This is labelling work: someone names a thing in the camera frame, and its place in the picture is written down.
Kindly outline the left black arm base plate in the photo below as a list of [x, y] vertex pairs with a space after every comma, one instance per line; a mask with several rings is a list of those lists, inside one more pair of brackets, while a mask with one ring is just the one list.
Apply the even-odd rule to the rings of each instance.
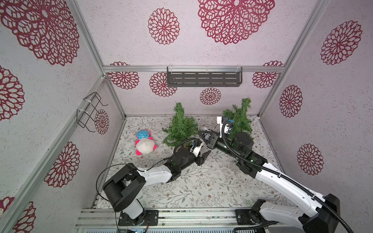
[[120, 213], [119, 226], [157, 226], [158, 225], [158, 210], [145, 210], [137, 218], [132, 219], [124, 211]]

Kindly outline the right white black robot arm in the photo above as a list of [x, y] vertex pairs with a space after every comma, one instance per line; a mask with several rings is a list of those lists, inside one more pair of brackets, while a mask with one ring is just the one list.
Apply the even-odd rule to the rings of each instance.
[[269, 223], [284, 223], [306, 233], [333, 233], [338, 224], [343, 223], [340, 200], [336, 196], [324, 196], [286, 176], [252, 150], [254, 142], [247, 133], [237, 133], [232, 141], [214, 131], [200, 131], [199, 136], [208, 148], [236, 158], [241, 172], [266, 183], [296, 205], [282, 206], [259, 199], [250, 210], [236, 212], [247, 218], [247, 224], [264, 227]]

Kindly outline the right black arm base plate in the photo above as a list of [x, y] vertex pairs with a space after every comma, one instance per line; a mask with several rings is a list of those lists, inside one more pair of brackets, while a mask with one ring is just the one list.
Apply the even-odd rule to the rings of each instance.
[[256, 225], [263, 222], [259, 208], [236, 209], [235, 215], [238, 225]]

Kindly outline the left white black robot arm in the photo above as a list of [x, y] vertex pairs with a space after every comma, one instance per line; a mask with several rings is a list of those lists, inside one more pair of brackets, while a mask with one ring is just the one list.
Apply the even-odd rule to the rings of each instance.
[[124, 212], [135, 225], [139, 225], [146, 214], [138, 200], [143, 187], [173, 182], [189, 166], [203, 165], [211, 151], [200, 154], [202, 146], [203, 143], [196, 147], [178, 148], [172, 156], [163, 160], [163, 165], [149, 170], [139, 169], [132, 163], [126, 164], [103, 185], [103, 191], [114, 211]]

